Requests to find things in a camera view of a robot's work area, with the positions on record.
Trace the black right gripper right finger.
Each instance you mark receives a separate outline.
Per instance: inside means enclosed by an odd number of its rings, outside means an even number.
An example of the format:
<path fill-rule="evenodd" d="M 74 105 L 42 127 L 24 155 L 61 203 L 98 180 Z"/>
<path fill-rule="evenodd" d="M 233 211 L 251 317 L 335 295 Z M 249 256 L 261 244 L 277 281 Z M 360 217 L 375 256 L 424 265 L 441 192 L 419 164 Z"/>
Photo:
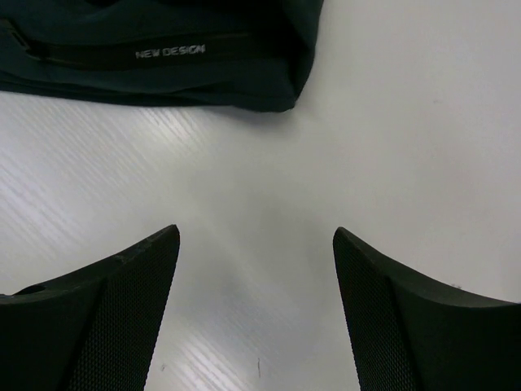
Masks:
<path fill-rule="evenodd" d="M 519 304 L 441 283 L 342 227 L 333 250 L 361 389 L 519 389 Z"/>

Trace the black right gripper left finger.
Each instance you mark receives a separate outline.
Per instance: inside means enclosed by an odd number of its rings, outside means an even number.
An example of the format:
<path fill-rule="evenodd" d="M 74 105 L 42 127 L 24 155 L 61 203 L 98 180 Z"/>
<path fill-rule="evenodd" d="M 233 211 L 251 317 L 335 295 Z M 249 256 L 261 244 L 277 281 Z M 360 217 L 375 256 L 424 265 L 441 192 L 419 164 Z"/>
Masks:
<path fill-rule="evenodd" d="M 2 295 L 2 389 L 144 389 L 179 248 L 179 230 L 167 226 L 101 261 Z"/>

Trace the dark navy shorts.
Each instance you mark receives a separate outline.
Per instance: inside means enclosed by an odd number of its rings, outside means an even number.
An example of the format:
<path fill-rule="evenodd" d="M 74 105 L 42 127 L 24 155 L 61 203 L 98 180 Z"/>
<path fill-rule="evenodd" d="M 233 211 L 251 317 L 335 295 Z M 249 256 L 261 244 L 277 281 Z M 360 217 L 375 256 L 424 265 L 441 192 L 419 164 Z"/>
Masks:
<path fill-rule="evenodd" d="M 4 1 L 1 88 L 141 107 L 292 109 L 322 2 Z"/>

